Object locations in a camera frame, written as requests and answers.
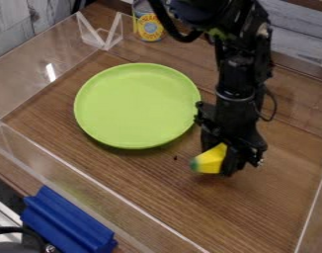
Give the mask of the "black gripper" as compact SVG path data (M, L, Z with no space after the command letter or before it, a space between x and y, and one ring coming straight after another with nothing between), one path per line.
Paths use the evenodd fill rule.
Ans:
M201 126L202 151L219 143L227 145L222 175L231 177L247 164L259 167L269 145L258 132L263 95L253 92L246 97L217 93L215 104L195 103L195 123Z

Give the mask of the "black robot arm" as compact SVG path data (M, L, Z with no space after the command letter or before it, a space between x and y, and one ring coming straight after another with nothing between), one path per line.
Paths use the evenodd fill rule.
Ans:
M219 80L217 102L195 104L202 154L191 170L231 176L247 165L263 163L269 150L257 128L271 121L262 113L271 95L271 27L259 0L149 0L161 24L179 42L205 37L215 48Z

